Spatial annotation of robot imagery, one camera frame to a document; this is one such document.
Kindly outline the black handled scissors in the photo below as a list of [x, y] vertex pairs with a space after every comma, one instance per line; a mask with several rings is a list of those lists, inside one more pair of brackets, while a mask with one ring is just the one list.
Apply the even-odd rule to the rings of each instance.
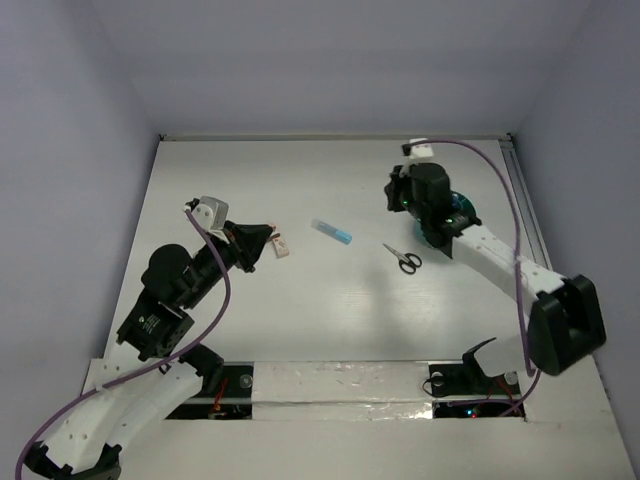
[[400, 252], [386, 243], [383, 243], [383, 246], [397, 258], [398, 266], [403, 273], [413, 275], [422, 267], [423, 262], [418, 255]]

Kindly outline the blue highlighter marker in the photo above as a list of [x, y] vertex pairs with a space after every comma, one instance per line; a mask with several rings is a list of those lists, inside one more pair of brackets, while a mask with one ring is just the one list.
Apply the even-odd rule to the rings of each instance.
[[352, 241], [352, 235], [337, 228], [334, 227], [324, 221], [321, 221], [319, 219], [314, 219], [311, 222], [311, 226], [318, 230], [319, 232], [331, 237], [332, 239], [344, 244], [344, 245], [349, 245]]

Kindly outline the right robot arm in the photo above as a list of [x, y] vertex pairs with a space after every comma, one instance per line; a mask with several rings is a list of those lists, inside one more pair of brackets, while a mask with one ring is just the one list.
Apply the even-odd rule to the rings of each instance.
[[598, 294], [584, 275], [573, 278], [522, 256], [470, 212], [455, 207], [450, 179], [436, 163], [397, 165], [384, 192], [387, 208], [408, 212], [426, 242], [479, 273], [516, 304], [521, 366], [558, 376], [607, 339]]

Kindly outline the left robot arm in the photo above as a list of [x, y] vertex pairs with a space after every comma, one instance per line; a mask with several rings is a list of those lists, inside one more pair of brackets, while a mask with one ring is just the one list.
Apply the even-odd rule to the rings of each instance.
[[190, 311], [229, 272], [251, 273], [272, 238], [269, 224], [231, 221], [218, 230], [194, 227], [203, 247], [190, 254], [166, 244], [151, 255], [143, 289], [99, 362], [94, 385], [48, 419], [20, 453], [15, 478], [25, 469], [45, 479], [117, 479], [121, 458], [184, 400], [215, 392], [224, 361], [203, 345], [222, 319], [188, 344]]

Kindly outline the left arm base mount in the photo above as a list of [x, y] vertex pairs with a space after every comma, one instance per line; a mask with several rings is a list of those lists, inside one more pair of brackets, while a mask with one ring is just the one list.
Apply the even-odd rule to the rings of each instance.
[[253, 363], [226, 363], [204, 345], [179, 358], [196, 368], [200, 391], [177, 406], [167, 420], [250, 420], [254, 383]]

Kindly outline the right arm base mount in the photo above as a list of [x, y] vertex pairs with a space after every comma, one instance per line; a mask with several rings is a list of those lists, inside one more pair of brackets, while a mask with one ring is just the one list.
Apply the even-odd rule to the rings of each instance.
[[506, 374], [489, 377], [476, 359], [476, 353], [495, 340], [493, 337], [470, 348], [459, 362], [429, 365], [421, 388], [433, 400], [434, 418], [525, 418], [524, 407], [518, 406], [521, 396], [518, 378], [509, 384]]

